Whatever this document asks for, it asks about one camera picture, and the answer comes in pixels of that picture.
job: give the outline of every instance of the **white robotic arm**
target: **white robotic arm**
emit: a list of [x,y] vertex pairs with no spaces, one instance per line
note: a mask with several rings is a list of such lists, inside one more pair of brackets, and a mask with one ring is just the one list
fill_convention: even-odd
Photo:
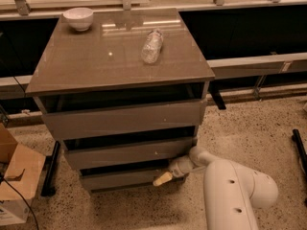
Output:
[[258,230],[252,207],[269,208],[278,197],[276,183],[264,173],[193,147],[189,155],[173,160],[169,171],[153,184],[159,186],[203,166],[208,230]]

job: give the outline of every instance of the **concrete floor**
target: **concrete floor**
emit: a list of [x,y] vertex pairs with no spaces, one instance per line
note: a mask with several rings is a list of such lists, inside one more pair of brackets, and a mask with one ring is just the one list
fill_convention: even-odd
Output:
[[[302,109],[307,97],[228,102],[227,110],[207,107],[199,145],[275,179],[280,196],[269,210],[255,211],[259,229],[307,229],[306,180],[291,139],[297,128],[307,147],[307,113]],[[50,154],[54,141],[45,125],[27,124],[21,122],[9,131],[19,142]],[[203,175],[195,173],[184,184],[89,195],[61,156],[56,195],[37,194],[32,206],[40,229],[201,230],[207,229],[202,181]],[[34,218],[0,229],[35,229]]]

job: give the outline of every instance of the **bowl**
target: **bowl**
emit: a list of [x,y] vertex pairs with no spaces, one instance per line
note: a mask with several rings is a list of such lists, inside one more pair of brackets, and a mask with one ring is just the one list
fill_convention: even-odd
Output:
[[93,23],[93,10],[89,8],[75,8],[65,11],[63,14],[69,26],[76,31],[86,31]]

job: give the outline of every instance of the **bottle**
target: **bottle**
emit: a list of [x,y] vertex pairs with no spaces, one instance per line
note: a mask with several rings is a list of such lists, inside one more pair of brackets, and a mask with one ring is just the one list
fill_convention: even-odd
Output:
[[146,63],[155,63],[160,55],[163,43],[163,34],[159,29],[154,29],[147,35],[142,49],[141,57]]

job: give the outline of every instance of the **black cable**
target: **black cable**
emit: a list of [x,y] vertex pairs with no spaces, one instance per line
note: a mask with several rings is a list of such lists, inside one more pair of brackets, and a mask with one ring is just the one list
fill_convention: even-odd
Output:
[[16,191],[20,196],[21,198],[25,201],[25,203],[27,204],[29,210],[31,211],[31,213],[33,214],[34,218],[35,218],[35,224],[36,224],[36,229],[39,230],[39,227],[38,227],[38,222],[37,222],[37,219],[36,219],[36,216],[35,216],[35,213],[34,211],[32,210],[31,206],[29,205],[29,203],[27,202],[27,200],[23,197],[23,195],[21,193],[19,193],[15,188],[14,186],[12,186],[5,178],[1,178],[3,179],[4,182],[6,182],[14,191]]

